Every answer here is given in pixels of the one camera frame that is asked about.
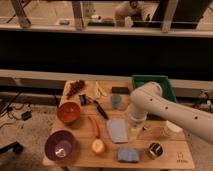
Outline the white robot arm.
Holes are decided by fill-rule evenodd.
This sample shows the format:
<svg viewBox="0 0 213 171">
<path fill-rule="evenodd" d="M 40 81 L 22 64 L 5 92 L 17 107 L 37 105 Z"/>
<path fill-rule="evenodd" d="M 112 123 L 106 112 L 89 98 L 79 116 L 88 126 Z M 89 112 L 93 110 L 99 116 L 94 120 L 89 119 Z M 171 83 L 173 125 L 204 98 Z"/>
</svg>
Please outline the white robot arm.
<svg viewBox="0 0 213 171">
<path fill-rule="evenodd" d="M 134 89 L 126 110 L 129 121 L 140 124 L 152 113 L 213 144 L 213 114 L 166 100 L 162 93 L 157 82 Z"/>
</svg>

